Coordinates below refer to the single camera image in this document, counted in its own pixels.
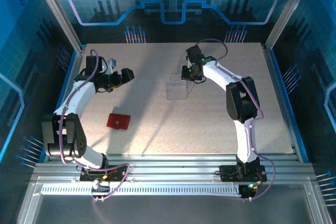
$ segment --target white arm segment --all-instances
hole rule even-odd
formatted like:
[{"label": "white arm segment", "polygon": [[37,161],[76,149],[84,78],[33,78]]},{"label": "white arm segment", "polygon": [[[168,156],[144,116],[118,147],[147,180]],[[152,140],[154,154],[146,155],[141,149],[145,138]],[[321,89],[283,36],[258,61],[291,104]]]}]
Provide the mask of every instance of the white arm segment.
[{"label": "white arm segment", "polygon": [[[217,65],[225,69],[233,76],[236,76],[237,78],[241,79],[240,76],[230,72],[219,63]],[[234,80],[231,76],[217,69],[215,66],[215,61],[210,61],[203,66],[203,74],[206,78],[209,78],[213,80],[216,84],[218,84],[222,89],[224,89],[224,91],[226,91],[226,85],[228,85],[231,82],[236,82],[236,80]],[[250,149],[250,143],[248,139],[248,130],[249,130],[248,124],[252,120],[253,119],[246,120],[244,124],[240,123],[237,120],[234,121],[236,125],[237,138],[238,138],[237,156],[244,163],[251,162],[257,158],[257,156]],[[253,146],[256,146],[254,125],[251,128],[251,137]]]},{"label": "white arm segment", "polygon": [[[71,93],[78,88],[84,81],[76,81],[73,85]],[[83,115],[83,112],[88,105],[89,101],[95,96],[96,89],[93,82],[86,83],[77,93],[72,97],[68,110],[66,111],[66,115],[70,113],[77,114],[79,118]],[[62,115],[63,108],[65,106],[66,101],[69,96],[63,102],[63,104],[54,112],[57,115]],[[92,167],[92,168],[100,168],[103,163],[103,155],[101,153],[96,152],[91,147],[87,146],[84,155],[80,158],[75,158],[81,164]]]},{"label": "white arm segment", "polygon": [[[76,81],[72,87],[71,93],[78,88],[84,81]],[[79,116],[79,118],[82,117],[83,112],[88,105],[89,101],[95,96],[96,89],[93,82],[86,83],[77,93],[72,97],[68,110],[66,112],[67,114],[74,113]],[[68,100],[70,95],[64,100],[62,105],[54,112],[57,115],[62,115],[63,108],[65,106],[66,101]]]}]

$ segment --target red square object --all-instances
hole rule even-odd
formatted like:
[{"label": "red square object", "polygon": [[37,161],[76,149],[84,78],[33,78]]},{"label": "red square object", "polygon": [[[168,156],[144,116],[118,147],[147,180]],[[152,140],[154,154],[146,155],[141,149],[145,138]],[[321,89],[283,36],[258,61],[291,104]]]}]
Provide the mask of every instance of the red square object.
[{"label": "red square object", "polygon": [[116,130],[119,129],[127,130],[130,120],[131,120],[130,115],[120,115],[111,113],[107,120],[106,127],[113,128]]}]

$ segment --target glass panel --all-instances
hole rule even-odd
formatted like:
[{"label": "glass panel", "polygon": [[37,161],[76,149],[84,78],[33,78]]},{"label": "glass panel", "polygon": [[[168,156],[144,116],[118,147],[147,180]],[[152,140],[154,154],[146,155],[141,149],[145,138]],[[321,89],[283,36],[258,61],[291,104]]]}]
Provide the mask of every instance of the glass panel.
[{"label": "glass panel", "polygon": [[73,49],[45,0],[0,3],[0,222],[15,223],[41,149],[23,138],[41,140]]},{"label": "glass panel", "polygon": [[[308,157],[318,175],[328,170],[336,174],[335,3],[301,0],[274,47]],[[335,208],[330,212],[336,216]]]},{"label": "glass panel", "polygon": [[86,44],[144,42],[132,33],[146,42],[265,42],[287,0],[59,1]]}]

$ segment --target white table surface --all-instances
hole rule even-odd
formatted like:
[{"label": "white table surface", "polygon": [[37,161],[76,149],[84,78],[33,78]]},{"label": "white table surface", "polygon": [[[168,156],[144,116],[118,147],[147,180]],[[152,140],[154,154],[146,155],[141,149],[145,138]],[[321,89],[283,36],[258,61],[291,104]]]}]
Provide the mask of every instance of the white table surface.
[{"label": "white table surface", "polygon": [[[81,123],[88,145],[107,154],[233,154],[237,151],[234,122],[226,111],[225,92],[213,81],[195,85],[187,100],[166,99],[166,76],[181,74],[185,50],[193,43],[87,44],[116,70],[130,68],[135,79],[111,93],[97,93]],[[256,124],[257,151],[292,153],[275,90],[259,43],[228,43],[220,63],[254,79],[265,119]],[[221,44],[204,43],[205,56],[219,58]],[[85,58],[81,69],[85,67]],[[110,113],[131,116],[128,130],[106,127]]]}]

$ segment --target enclosure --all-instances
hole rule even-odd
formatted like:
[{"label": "enclosure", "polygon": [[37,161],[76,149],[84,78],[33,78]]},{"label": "enclosure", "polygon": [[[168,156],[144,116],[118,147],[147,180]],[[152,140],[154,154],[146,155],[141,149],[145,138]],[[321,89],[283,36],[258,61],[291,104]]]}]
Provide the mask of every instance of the enclosure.
[{"label": "enclosure", "polygon": [[[1,3],[1,223],[335,222],[336,0]],[[181,80],[186,50],[213,38],[228,50],[219,63],[253,78],[265,114],[256,148],[276,177],[252,203],[232,199],[241,183],[215,175],[237,154],[225,92],[211,79]],[[199,46],[206,57],[225,53],[211,40]],[[46,156],[41,127],[91,49],[135,76],[95,94],[80,118],[88,146],[131,167],[105,202],[92,201],[76,165]],[[107,127],[110,113],[129,115],[127,130]],[[258,191],[275,174],[261,164]]]}]

